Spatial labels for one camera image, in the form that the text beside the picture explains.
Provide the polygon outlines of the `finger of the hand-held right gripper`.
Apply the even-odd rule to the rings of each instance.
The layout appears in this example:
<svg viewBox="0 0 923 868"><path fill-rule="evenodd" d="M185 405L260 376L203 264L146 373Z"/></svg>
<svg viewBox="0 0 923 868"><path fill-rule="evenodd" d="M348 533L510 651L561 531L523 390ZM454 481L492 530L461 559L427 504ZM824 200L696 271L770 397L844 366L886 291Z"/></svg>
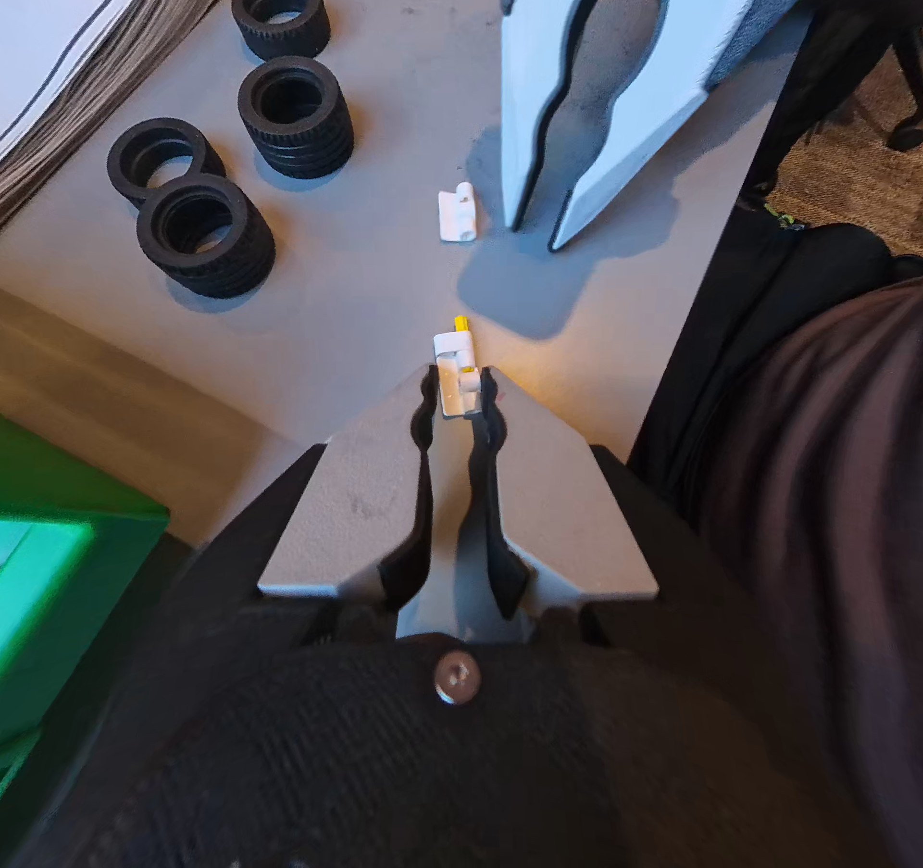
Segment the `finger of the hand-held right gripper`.
<svg viewBox="0 0 923 868"><path fill-rule="evenodd" d="M698 110L707 81L754 0L662 0L648 54L611 106L606 140L567 197L558 251L605 210Z"/></svg>
<svg viewBox="0 0 923 868"><path fill-rule="evenodd" d="M506 228L520 230L544 164L548 127L597 0L500 0L500 166Z"/></svg>

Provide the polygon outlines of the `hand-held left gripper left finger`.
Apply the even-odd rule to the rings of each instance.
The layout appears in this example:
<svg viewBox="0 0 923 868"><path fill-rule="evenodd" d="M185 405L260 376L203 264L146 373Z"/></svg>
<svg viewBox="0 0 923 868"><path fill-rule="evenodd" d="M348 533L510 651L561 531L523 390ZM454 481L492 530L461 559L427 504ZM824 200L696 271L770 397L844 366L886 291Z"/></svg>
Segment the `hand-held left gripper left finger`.
<svg viewBox="0 0 923 868"><path fill-rule="evenodd" d="M260 576L262 594L398 612L420 592L437 387L436 367L423 365L329 438Z"/></svg>

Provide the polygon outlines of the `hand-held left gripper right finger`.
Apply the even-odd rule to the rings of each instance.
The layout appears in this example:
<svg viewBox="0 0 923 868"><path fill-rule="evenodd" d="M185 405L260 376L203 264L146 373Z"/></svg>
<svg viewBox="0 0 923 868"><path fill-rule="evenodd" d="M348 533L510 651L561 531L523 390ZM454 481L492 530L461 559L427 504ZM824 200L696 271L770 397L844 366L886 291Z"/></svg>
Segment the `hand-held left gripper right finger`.
<svg viewBox="0 0 923 868"><path fill-rule="evenodd" d="M482 371L486 552L505 620L651 600L659 585L583 435L495 367Z"/></svg>

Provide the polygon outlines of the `white brick connector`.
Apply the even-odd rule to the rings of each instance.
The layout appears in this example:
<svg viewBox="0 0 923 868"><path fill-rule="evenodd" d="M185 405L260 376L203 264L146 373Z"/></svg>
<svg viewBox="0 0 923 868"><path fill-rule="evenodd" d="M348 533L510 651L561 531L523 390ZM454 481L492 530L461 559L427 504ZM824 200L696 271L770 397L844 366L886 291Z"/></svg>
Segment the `white brick connector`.
<svg viewBox="0 0 923 868"><path fill-rule="evenodd" d="M433 338L443 416L470 419L481 412L481 372L476 365L470 330L440 333Z"/></svg>
<svg viewBox="0 0 923 868"><path fill-rule="evenodd" d="M477 204L472 183L437 193L439 238L445 243L470 243L478 237Z"/></svg>

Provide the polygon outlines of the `yellow brick axle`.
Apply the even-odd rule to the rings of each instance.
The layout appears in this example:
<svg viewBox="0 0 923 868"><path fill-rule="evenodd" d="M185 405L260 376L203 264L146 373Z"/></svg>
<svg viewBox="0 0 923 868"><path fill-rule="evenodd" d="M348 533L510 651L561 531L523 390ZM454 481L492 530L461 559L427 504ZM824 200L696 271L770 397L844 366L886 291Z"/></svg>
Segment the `yellow brick axle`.
<svg viewBox="0 0 923 868"><path fill-rule="evenodd" d="M465 395L474 395L480 390L480 371L476 364L474 337L469 328L468 318L463 315L457 316L454 320L454 329L458 344L454 358L459 390Z"/></svg>

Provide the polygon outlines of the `green box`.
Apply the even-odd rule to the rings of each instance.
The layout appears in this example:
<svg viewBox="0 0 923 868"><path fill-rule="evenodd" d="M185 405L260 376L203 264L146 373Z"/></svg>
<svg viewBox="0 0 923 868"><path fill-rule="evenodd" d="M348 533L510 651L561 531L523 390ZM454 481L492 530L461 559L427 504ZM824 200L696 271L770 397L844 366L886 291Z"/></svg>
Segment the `green box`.
<svg viewBox="0 0 923 868"><path fill-rule="evenodd" d="M168 528L141 491L1 419L1 794Z"/></svg>

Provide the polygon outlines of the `white instruction booklet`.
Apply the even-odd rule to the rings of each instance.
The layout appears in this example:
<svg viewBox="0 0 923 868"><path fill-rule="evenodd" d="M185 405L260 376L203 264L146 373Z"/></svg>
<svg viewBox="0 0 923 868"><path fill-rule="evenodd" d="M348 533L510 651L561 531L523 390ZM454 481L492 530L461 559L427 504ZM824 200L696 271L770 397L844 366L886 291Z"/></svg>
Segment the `white instruction booklet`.
<svg viewBox="0 0 923 868"><path fill-rule="evenodd" d="M1 0L5 227L220 0Z"/></svg>

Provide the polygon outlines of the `black chair leg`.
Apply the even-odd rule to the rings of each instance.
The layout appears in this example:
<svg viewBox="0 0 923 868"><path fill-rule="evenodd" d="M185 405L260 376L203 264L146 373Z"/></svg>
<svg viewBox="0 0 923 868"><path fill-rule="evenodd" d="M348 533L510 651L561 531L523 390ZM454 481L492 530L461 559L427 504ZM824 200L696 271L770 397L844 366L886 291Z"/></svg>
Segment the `black chair leg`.
<svg viewBox="0 0 923 868"><path fill-rule="evenodd" d="M915 103L914 112L900 121L886 141L892 151L906 153L922 143L921 31L913 27L894 39L893 51L906 87Z"/></svg>

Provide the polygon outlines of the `black toy tyre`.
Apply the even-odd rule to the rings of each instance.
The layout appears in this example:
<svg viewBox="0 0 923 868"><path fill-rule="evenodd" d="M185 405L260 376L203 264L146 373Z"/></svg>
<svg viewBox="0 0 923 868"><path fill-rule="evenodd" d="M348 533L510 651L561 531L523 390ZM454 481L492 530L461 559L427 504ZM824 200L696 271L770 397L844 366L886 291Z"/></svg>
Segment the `black toy tyre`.
<svg viewBox="0 0 923 868"><path fill-rule="evenodd" d="M329 43L324 0L232 0L232 13L246 46L264 61L313 58Z"/></svg>
<svg viewBox="0 0 923 868"><path fill-rule="evenodd" d="M352 118L340 84L315 59L286 55L254 68L238 89L237 108L257 151L278 173L321 178L352 154Z"/></svg>
<svg viewBox="0 0 923 868"><path fill-rule="evenodd" d="M156 188L139 209L136 233L153 265L202 297L242 296L275 262L266 220L225 176L188 173Z"/></svg>
<svg viewBox="0 0 923 868"><path fill-rule="evenodd" d="M188 158L188 174L224 177L225 164L204 134L191 123L171 117L141 121L114 142L107 157L112 187L140 209L153 193L150 180L164 164Z"/></svg>

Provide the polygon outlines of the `person's brown shirt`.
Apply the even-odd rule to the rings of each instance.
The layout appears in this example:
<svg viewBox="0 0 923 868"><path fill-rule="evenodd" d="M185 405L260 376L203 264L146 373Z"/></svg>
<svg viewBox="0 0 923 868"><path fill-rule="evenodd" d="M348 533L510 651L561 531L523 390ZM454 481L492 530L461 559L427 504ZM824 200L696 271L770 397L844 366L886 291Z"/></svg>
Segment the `person's brown shirt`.
<svg viewBox="0 0 923 868"><path fill-rule="evenodd" d="M756 599L836 777L921 866L921 278L761 354L700 455L696 529Z"/></svg>

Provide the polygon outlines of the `person's black pants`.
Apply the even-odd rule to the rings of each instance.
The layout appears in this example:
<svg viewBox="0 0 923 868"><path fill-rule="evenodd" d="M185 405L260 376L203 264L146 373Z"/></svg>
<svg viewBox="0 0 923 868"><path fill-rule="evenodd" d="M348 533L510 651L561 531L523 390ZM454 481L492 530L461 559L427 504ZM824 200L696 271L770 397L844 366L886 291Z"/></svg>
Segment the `person's black pants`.
<svg viewBox="0 0 923 868"><path fill-rule="evenodd" d="M765 206L798 139L848 98L893 40L870 9L827 8L798 51L629 458L681 517L697 500L711 418L736 379L813 317L921 277L920 260L895 257L867 229L785 226Z"/></svg>

